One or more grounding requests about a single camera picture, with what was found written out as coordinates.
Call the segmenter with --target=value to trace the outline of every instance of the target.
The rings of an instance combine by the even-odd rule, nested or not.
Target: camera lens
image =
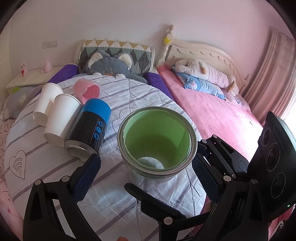
[[[284,173],[280,172],[274,178],[271,185],[271,196],[275,199],[278,198],[284,191],[286,185],[286,176]]]
[[[269,141],[269,136],[270,136],[269,130],[266,129],[263,134],[263,137],[262,137],[263,145],[265,145],[265,146],[267,145],[267,143]]]
[[[279,161],[279,148],[276,143],[272,144],[269,149],[266,165],[268,170],[272,170]]]

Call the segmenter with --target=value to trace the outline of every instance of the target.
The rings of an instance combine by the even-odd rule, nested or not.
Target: can label
[[[96,124],[96,127],[94,129],[94,133],[90,142],[90,147],[92,147],[93,149],[95,149],[97,152],[99,152],[100,147],[103,143],[104,140],[104,136],[105,136],[105,130],[106,130],[106,123],[103,120],[103,118],[101,118],[100,116],[98,116],[98,122]]]

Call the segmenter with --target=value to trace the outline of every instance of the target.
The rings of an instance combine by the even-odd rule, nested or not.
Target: pink plastic cup
[[[100,98],[102,86],[98,82],[92,80],[79,79],[74,84],[73,91],[76,98],[82,104],[85,104],[89,99]]]

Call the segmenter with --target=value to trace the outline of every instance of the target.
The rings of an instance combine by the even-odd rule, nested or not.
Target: light switch
[[[59,40],[58,39],[42,43],[42,49],[55,48],[55,47],[58,47],[58,46],[59,46]]]

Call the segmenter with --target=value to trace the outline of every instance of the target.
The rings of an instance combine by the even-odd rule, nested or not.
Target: white paper cup
[[[54,100],[50,112],[44,138],[55,146],[64,147],[66,140],[78,114],[81,104],[78,99],[68,94],[60,94]]]
[[[54,99],[59,94],[63,93],[62,88],[54,83],[47,83],[42,87],[41,94],[39,95],[39,99],[33,112],[33,119],[37,124],[46,126],[50,111],[54,104]]]

